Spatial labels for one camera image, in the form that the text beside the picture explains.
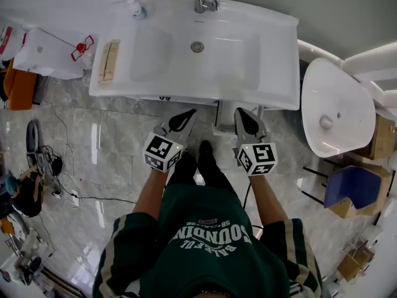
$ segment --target sink drain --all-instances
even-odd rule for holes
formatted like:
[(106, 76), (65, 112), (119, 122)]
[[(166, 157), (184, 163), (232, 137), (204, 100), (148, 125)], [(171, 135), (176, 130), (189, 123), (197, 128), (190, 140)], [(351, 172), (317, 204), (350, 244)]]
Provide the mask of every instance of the sink drain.
[(190, 45), (190, 48), (192, 49), (192, 51), (194, 53), (200, 53), (200, 52), (202, 52), (204, 50), (204, 44), (201, 43), (201, 42), (196, 41), (196, 42), (193, 42)]

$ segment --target green t-shirt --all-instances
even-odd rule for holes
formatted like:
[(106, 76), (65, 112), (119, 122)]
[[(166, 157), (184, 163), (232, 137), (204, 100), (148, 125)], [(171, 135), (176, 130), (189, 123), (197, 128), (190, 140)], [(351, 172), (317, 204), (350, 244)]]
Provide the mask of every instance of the green t-shirt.
[(174, 184), (158, 222), (144, 213), (114, 224), (93, 288), (96, 297), (320, 297), (321, 276), (298, 219), (263, 229), (261, 239), (236, 195)]

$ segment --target white cube marker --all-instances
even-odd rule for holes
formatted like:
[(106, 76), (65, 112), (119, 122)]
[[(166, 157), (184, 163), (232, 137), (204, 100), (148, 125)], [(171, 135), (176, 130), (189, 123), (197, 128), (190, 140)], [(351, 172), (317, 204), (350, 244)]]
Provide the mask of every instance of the white cube marker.
[(161, 172), (166, 172), (182, 157), (184, 146), (150, 132), (143, 145), (143, 161)]
[(237, 154), (237, 159), (248, 176), (258, 176), (269, 173), (278, 163), (275, 143), (241, 145)]

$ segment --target white sink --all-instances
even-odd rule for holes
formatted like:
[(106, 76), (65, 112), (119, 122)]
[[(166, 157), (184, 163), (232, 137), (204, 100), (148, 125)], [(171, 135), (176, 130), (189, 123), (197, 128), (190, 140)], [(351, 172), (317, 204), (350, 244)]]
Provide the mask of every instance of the white sink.
[(324, 58), (315, 59), (306, 71), (301, 110), (309, 146), (322, 158), (366, 146), (375, 130), (371, 95)]
[[(194, 0), (142, 0), (148, 12), (132, 18), (113, 7), (100, 36), (90, 94), (222, 99), (299, 108), (297, 19), (261, 7), (221, 0), (198, 14)], [(115, 77), (98, 84), (104, 45), (120, 40)], [(199, 53), (192, 51), (203, 49)]]

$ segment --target black shoe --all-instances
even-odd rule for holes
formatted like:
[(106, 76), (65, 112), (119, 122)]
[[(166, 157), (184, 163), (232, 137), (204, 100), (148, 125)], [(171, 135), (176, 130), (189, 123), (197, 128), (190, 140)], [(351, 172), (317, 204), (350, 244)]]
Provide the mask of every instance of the black shoe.
[(211, 143), (208, 140), (203, 140), (200, 144), (200, 154), (202, 155), (204, 153), (213, 154)]

